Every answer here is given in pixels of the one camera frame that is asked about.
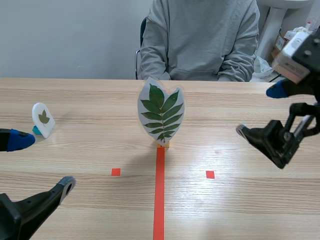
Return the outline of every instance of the white card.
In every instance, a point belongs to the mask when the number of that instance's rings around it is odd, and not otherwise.
[[[179,130],[185,115],[184,95],[180,88],[167,94],[149,77],[138,99],[138,115],[146,132],[165,146]]]
[[[32,120],[44,138],[48,138],[56,124],[49,109],[43,103],[37,103],[32,108]]]

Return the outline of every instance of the red square marker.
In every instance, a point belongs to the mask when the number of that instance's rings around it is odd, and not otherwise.
[[[207,179],[215,179],[215,172],[214,171],[206,171],[206,178]]]
[[[121,168],[112,168],[111,176],[118,177],[121,174]]]

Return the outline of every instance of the chair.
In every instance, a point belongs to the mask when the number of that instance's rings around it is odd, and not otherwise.
[[[146,30],[147,25],[147,18],[142,21],[141,28],[140,28],[140,47],[142,47],[142,43],[144,41],[144,33]],[[135,79],[138,80],[138,54],[140,50],[135,52]]]

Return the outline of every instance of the robotic arm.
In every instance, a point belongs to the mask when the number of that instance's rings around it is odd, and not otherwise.
[[[32,134],[0,129],[0,152],[26,149],[35,143]],[[0,240],[29,240],[75,187],[72,176],[61,179],[54,188],[18,202],[0,194]]]
[[[273,65],[287,79],[268,89],[268,97],[280,99],[307,94],[315,96],[317,103],[292,104],[285,126],[279,120],[272,120],[265,128],[250,129],[240,125],[236,131],[278,168],[283,169],[304,138],[320,133],[320,33],[298,33],[284,47]],[[304,118],[292,131],[296,117]],[[314,119],[315,127],[309,128]]]

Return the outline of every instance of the sink pedestal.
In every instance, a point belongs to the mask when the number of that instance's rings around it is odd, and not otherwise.
[[[264,24],[263,31],[260,35],[259,47],[256,55],[268,60],[270,53],[276,43],[279,30],[284,21],[286,12],[285,8],[270,8],[269,16]]]

